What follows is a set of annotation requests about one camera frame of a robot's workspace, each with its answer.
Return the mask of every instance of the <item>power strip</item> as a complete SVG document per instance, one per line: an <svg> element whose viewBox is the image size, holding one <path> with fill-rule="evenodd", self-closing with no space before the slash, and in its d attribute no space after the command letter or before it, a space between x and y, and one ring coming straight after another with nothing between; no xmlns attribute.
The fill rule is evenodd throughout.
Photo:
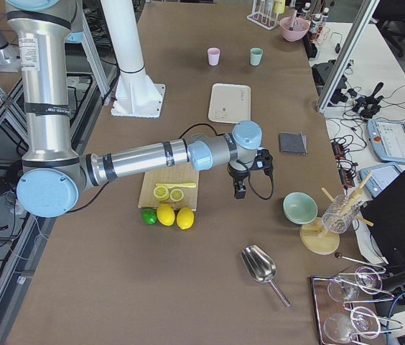
<svg viewBox="0 0 405 345"><path fill-rule="evenodd" d="M343 145L338 144L337 142L331 142L331 144L332 144L332 151L336 161L338 162L339 160L345 160L346 155ZM343 185L344 188L355 187L354 179L350 176L348 170L339 167L338 174L340 175L341 184Z"/></svg>

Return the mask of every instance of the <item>blue joint cap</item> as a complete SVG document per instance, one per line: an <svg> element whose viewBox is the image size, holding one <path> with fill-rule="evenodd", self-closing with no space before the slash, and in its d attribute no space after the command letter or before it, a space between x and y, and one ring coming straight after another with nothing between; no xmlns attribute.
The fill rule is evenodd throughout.
<svg viewBox="0 0 405 345"><path fill-rule="evenodd" d="M191 164L196 171L209 170L213 165L212 152L204 142L196 141L188 145Z"/></svg>
<svg viewBox="0 0 405 345"><path fill-rule="evenodd" d="M48 168L26 172L17 184L17 199L35 216L52 218L69 211L78 201L78 188L65 173Z"/></svg>
<svg viewBox="0 0 405 345"><path fill-rule="evenodd" d="M256 150L261 144L261 128L253 121L241 121L233 128L233 137L239 146Z"/></svg>
<svg viewBox="0 0 405 345"><path fill-rule="evenodd" d="M72 32L65 39L65 43L81 43L85 39L83 31Z"/></svg>
<svg viewBox="0 0 405 345"><path fill-rule="evenodd" d="M41 11L56 5L59 0L6 0L11 6L25 11Z"/></svg>

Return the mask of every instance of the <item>yellow knife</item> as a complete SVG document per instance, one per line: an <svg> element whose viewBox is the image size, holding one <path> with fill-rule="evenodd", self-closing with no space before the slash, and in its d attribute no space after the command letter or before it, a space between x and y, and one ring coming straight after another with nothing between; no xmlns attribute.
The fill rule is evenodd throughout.
<svg viewBox="0 0 405 345"><path fill-rule="evenodd" d="M196 183L186 182L186 183L157 183L157 187L166 187L166 188L196 188Z"/></svg>

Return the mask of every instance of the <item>light green cup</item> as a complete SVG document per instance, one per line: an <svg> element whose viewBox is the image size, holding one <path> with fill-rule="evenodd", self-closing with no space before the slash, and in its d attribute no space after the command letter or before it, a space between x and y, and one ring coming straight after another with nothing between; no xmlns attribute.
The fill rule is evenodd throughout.
<svg viewBox="0 0 405 345"><path fill-rule="evenodd" d="M317 216L316 202L307 194L290 193L284 199L284 214L295 224L308 224Z"/></svg>
<svg viewBox="0 0 405 345"><path fill-rule="evenodd" d="M258 66L261 62L261 57L263 56L263 50L261 48L251 49L251 65Z"/></svg>

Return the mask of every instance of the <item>pink bowl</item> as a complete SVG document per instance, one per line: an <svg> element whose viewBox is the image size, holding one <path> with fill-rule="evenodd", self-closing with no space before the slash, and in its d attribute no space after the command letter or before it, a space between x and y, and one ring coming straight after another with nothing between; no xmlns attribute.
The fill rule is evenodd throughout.
<svg viewBox="0 0 405 345"><path fill-rule="evenodd" d="M294 31L290 31L290 21L292 20L291 17L282 18L279 22L279 26L281 27L282 37L289 42L295 42L302 39L309 29L309 22L304 20L303 18L296 18Z"/></svg>

